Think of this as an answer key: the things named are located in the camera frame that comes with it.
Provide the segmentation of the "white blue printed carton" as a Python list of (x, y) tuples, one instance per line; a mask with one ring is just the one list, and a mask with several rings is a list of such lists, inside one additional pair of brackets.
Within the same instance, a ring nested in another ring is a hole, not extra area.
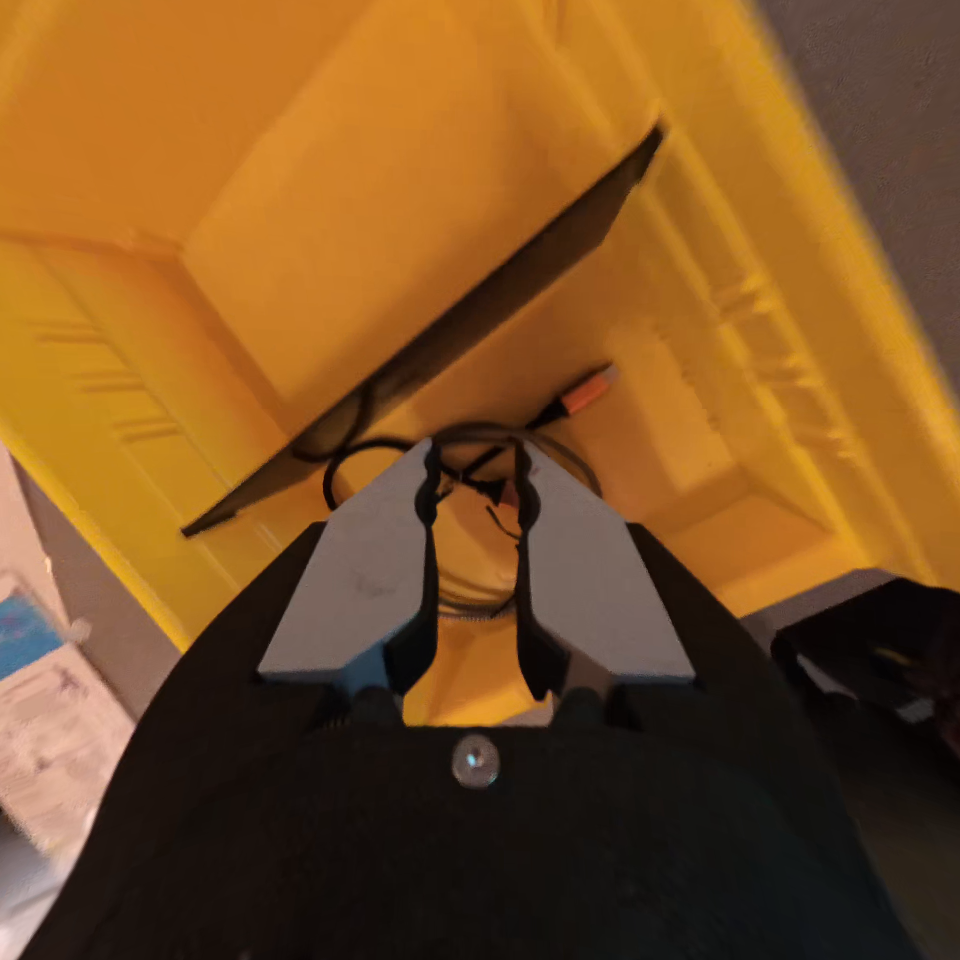
[(85, 845), (135, 721), (26, 582), (1, 578), (2, 810), (65, 868)]

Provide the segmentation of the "yellow plastic bin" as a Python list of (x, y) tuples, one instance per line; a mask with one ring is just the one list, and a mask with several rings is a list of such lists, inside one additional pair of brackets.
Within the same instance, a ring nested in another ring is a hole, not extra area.
[(185, 649), (326, 510), (192, 540), (661, 124), (602, 245), (377, 430), (558, 438), (738, 615), (958, 589), (958, 411), (746, 2), (2, 2), (2, 438)]

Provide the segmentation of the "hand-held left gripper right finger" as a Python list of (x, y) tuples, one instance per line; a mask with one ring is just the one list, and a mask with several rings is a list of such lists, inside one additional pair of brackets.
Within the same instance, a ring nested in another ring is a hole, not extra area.
[(626, 520), (530, 441), (515, 450), (516, 650), (534, 700), (693, 683)]

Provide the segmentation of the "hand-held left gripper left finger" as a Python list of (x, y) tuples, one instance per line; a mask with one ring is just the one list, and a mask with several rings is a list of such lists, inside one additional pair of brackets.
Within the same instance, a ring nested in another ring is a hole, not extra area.
[(440, 455), (425, 438), (330, 515), (258, 664), (266, 681), (405, 696), (438, 647)]

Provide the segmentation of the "orange-plug usb-c cable blue tie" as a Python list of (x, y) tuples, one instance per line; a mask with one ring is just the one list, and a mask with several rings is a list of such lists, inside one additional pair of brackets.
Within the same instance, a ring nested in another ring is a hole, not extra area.
[(486, 445), (486, 450), (465, 466), (446, 467), (444, 472), (450, 477), (451, 484), (458, 484), (473, 490), (486, 498), (486, 512), (494, 521), (497, 529), (506, 534), (514, 543), (520, 540), (518, 534), (508, 530), (499, 520), (496, 508), (508, 505), (519, 508), (518, 493), (513, 479), (477, 479), (475, 475), (488, 464), (494, 462), (510, 447), (528, 442), (539, 450), (557, 453), (560, 458), (572, 465), (581, 475), (586, 485), (599, 498), (603, 490), (594, 470), (573, 450), (555, 438), (542, 438), (547, 426), (558, 423), (581, 412), (590, 404), (603, 397), (612, 387), (618, 376), (618, 368), (613, 363), (594, 368), (581, 376), (573, 384), (561, 390), (523, 426), (508, 426), (493, 421), (466, 421), (446, 427), (441, 434), (452, 446)]

